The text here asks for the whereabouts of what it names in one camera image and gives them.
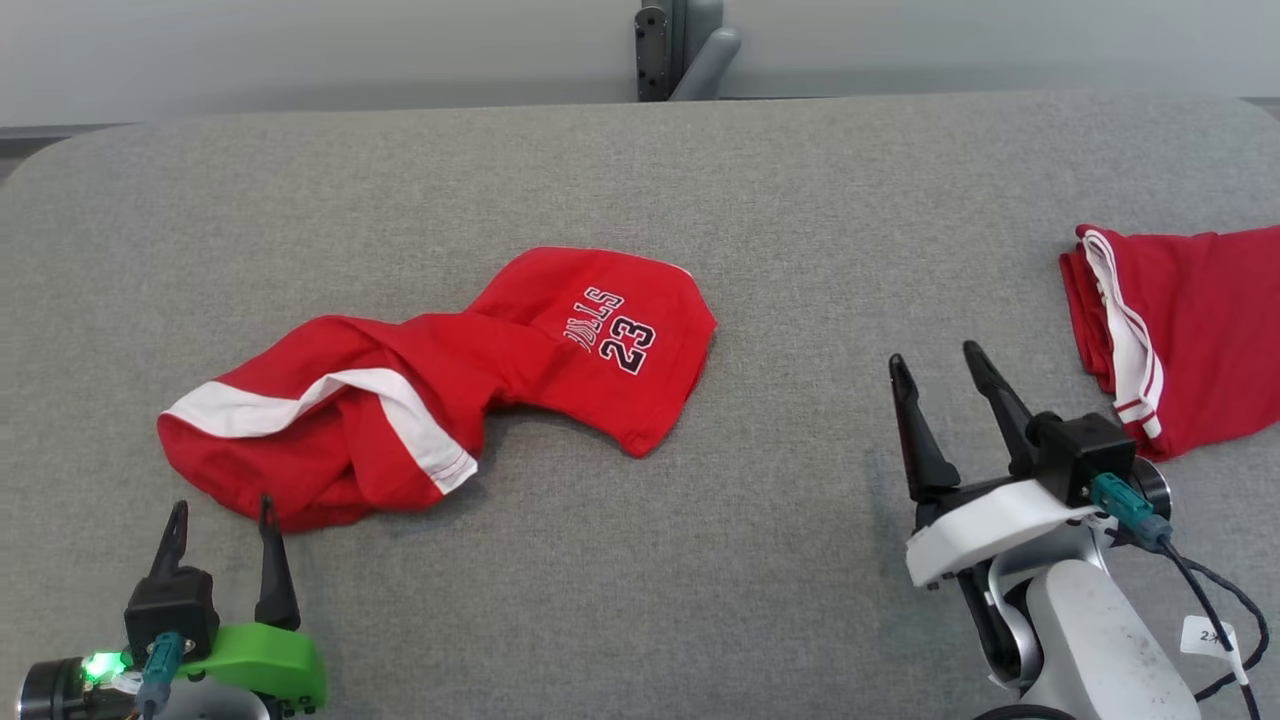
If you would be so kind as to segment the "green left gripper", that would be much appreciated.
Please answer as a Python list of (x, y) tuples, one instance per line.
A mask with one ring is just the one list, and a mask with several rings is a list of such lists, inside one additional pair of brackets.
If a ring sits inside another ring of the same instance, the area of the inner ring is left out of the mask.
[[(165, 580), (186, 555), (189, 505), (174, 502), (154, 556), (148, 579)], [(261, 495), (259, 534), (262, 568), (253, 620), (224, 626), (206, 659), (187, 661), (180, 678), (201, 676), (223, 685), (270, 696), (294, 712), (314, 714), (328, 705), (328, 678), (310, 635), (297, 632), (300, 605), (275, 503)]]

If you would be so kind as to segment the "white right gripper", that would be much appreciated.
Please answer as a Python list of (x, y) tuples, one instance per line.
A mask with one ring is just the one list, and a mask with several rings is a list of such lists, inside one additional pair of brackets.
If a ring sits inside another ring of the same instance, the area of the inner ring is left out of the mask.
[[(1038, 457), (1027, 434), (1030, 411), (978, 342), (966, 340), (963, 354), (1010, 455), (1009, 474), (1030, 475)], [(888, 369), (910, 498), (915, 503), (937, 503), (957, 489), (961, 478), (941, 452), (920, 410), (919, 389), (904, 356), (893, 354)], [(925, 587), (1098, 511), (1093, 503), (1068, 506), (1038, 480), (1001, 486), (945, 512), (908, 539), (908, 573), (916, 588)]]

